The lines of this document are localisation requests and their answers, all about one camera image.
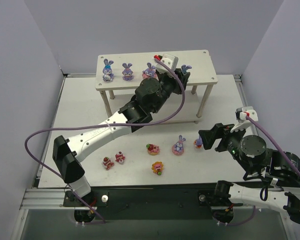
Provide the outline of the small purple bunny with strawberry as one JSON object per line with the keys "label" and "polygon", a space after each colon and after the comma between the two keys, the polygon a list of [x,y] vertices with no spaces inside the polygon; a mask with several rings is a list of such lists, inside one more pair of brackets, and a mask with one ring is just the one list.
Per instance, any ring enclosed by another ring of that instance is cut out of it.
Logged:
{"label": "small purple bunny with strawberry", "polygon": [[183,64],[181,66],[181,71],[182,71],[183,75],[186,75],[188,73],[188,70],[190,70],[190,69],[192,69],[191,65],[185,65],[185,64]]}

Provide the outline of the purple bunny sitting toy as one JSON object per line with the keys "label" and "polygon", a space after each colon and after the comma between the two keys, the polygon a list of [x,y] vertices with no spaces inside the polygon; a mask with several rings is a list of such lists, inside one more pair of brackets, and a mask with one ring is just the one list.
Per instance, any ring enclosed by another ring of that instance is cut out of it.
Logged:
{"label": "purple bunny sitting toy", "polygon": [[123,63],[122,64],[124,70],[122,71],[122,79],[124,81],[131,81],[134,79],[134,76],[133,76],[133,71],[131,69],[131,67],[133,66],[132,63]]}

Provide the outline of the purple bunny blue bow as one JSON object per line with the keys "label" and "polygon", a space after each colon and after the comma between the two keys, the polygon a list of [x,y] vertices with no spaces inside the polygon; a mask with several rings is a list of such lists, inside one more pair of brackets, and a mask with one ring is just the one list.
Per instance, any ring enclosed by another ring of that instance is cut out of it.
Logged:
{"label": "purple bunny blue bow", "polygon": [[104,62],[104,67],[102,70],[102,79],[105,82],[112,82],[114,79],[114,74],[113,74],[113,70],[112,70],[112,64],[114,63],[113,60],[108,60],[107,58],[105,58],[103,60]]}

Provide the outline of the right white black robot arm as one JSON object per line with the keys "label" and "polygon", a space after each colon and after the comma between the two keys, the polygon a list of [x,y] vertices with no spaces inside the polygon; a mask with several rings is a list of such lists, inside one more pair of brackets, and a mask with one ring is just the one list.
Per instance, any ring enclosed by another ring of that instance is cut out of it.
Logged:
{"label": "right white black robot arm", "polygon": [[219,180],[213,199],[231,204],[246,204],[287,213],[300,225],[300,158],[291,153],[271,149],[263,138],[246,135],[246,128],[234,124],[215,124],[210,130],[199,130],[205,150],[219,140],[215,151],[228,152],[243,168],[244,181],[260,180],[260,189]]}

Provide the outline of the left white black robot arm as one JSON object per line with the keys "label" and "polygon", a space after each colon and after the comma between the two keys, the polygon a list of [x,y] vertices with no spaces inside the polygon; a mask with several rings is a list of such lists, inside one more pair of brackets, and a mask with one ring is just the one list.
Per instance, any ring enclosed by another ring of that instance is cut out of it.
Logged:
{"label": "left white black robot arm", "polygon": [[52,158],[64,181],[80,197],[91,193],[81,162],[100,147],[148,125],[152,114],[158,113],[172,93],[181,94],[187,86],[190,73],[174,71],[180,82],[167,73],[159,78],[148,77],[141,81],[135,94],[119,111],[91,131],[54,139]]}

